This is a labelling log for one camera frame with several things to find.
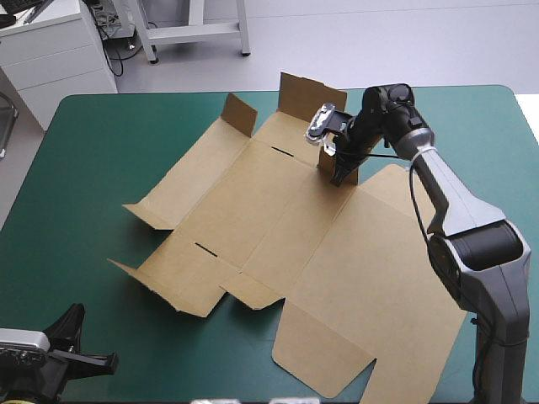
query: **cabinet drawer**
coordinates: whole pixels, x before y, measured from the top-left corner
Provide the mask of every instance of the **cabinet drawer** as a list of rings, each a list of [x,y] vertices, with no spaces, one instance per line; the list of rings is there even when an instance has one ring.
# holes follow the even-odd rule
[[[91,44],[91,36],[81,19],[18,32],[0,38],[0,66]]]
[[[16,90],[103,69],[103,55],[93,45],[21,61],[3,67]]]
[[[20,90],[19,94],[41,127],[47,130],[58,108],[68,95],[116,93],[115,85],[105,70],[69,77],[57,82]]]

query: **green tabletop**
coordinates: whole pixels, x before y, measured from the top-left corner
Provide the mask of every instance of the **green tabletop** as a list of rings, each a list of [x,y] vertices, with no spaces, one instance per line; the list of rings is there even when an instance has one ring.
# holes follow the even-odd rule
[[[349,91],[348,110],[360,108]],[[240,93],[275,111],[277,93]],[[178,313],[106,258],[138,266],[165,239],[121,205],[144,196],[220,114],[225,93],[71,96],[62,101],[0,233],[0,327],[41,329],[73,302],[87,309],[83,350],[115,351],[115,376],[71,382],[72,401],[266,401],[315,392],[271,359],[281,303],[251,311],[227,296],[207,319]],[[539,153],[503,87],[418,88],[440,153],[539,251]],[[387,162],[371,159],[370,177]],[[539,276],[532,259],[532,314]],[[435,338],[435,330],[425,330]],[[474,326],[465,322],[433,401],[472,397]],[[539,317],[532,316],[524,397],[539,401]],[[371,368],[335,401],[357,402]]]

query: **robotic arm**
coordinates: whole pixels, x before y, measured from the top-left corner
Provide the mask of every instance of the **robotic arm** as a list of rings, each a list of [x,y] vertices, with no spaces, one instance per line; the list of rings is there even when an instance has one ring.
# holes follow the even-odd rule
[[[414,106],[407,84],[365,90],[362,110],[351,116],[325,104],[306,133],[335,155],[331,182],[342,181],[383,139],[411,162],[410,187],[432,268],[455,302],[477,314],[473,402],[520,404],[530,307],[530,248],[504,213],[476,198],[435,148],[435,134]],[[414,199],[416,171],[434,207],[425,231]]]

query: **white cabinet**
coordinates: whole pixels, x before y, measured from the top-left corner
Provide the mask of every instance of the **white cabinet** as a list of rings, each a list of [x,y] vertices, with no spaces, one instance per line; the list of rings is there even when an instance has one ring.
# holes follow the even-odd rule
[[[72,94],[117,93],[86,6],[55,0],[32,24],[0,29],[0,67],[46,130]]]

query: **black cable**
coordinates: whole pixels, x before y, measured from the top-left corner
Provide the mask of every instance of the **black cable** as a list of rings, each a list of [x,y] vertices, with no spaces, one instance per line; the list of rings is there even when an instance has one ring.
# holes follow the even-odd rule
[[[419,229],[421,230],[421,235],[423,236],[425,245],[427,247],[427,252],[430,253],[430,247],[429,247],[429,238],[427,236],[427,232],[424,229],[423,221],[421,220],[421,213],[419,212],[418,202],[415,198],[415,192],[414,192],[414,163],[412,162],[410,164],[410,169],[408,172],[408,184],[410,187],[410,196],[412,198],[412,205],[414,205],[414,211],[415,216],[418,221]],[[490,322],[487,320],[487,317],[472,303],[472,301],[464,294],[462,293],[461,288],[458,287],[458,285],[453,282],[453,279],[446,277],[446,280],[451,282],[453,287],[458,289],[460,291],[460,294],[464,300],[468,302],[470,307],[474,310],[475,313],[477,313],[478,317],[481,316],[483,321],[485,322],[487,329],[485,329],[485,326],[479,323],[478,317],[472,319],[472,324],[474,324],[476,327],[479,327],[481,331],[485,334],[487,341],[485,344],[481,347],[479,350],[478,356],[475,359],[475,363],[473,365],[473,371],[472,371],[472,383],[473,383],[473,395],[479,400],[479,403],[483,402],[483,369],[484,369],[484,362],[485,359],[488,356],[488,352],[490,351],[490,348],[492,347],[492,344],[494,342],[494,335],[496,334],[496,330],[494,328],[493,324],[490,324]]]
[[[105,35],[105,39],[109,40],[110,39],[110,36],[109,34],[107,34],[104,29],[102,27],[99,27],[98,25],[96,25],[97,29],[103,34]],[[115,46],[112,46],[112,48],[114,49],[116,55],[118,56],[118,59],[116,59],[117,61],[120,62],[120,73],[116,73],[114,71],[114,69],[112,68],[112,66],[110,65],[110,58],[109,58],[109,54],[107,53],[107,51],[105,50],[104,48],[104,44],[103,44],[103,41],[101,41],[101,47],[103,48],[103,53],[104,53],[104,58],[105,60],[107,61],[107,65],[109,66],[109,69],[110,71],[112,72],[112,74],[114,74],[116,77],[121,77],[123,74],[124,74],[124,63],[120,57],[120,53],[118,52],[118,48],[116,48]]]
[[[157,24],[153,23],[152,21],[148,21],[148,23],[153,25],[155,28],[158,28]],[[129,56],[121,57],[120,59],[115,58],[115,57],[110,57],[109,59],[112,60],[112,61],[129,61],[130,59],[132,59],[133,57],[138,55],[140,53],[140,51],[142,51],[143,48],[144,48],[144,46],[140,45],[138,47],[138,49],[135,50],[135,52],[131,53]]]
[[[112,61],[129,61],[130,59],[135,57],[141,50],[142,50],[142,46],[139,46],[138,49],[135,50],[135,52],[131,53],[127,57],[121,57],[120,59],[115,58],[115,57],[110,57],[110,60],[112,60]]]
[[[354,157],[385,157],[385,158],[397,158],[398,160],[402,160],[401,157],[393,155],[393,154],[374,154],[374,153],[368,153],[368,154],[355,154],[355,153],[347,153],[346,151],[336,151],[336,154],[342,154],[343,156],[354,156]]]

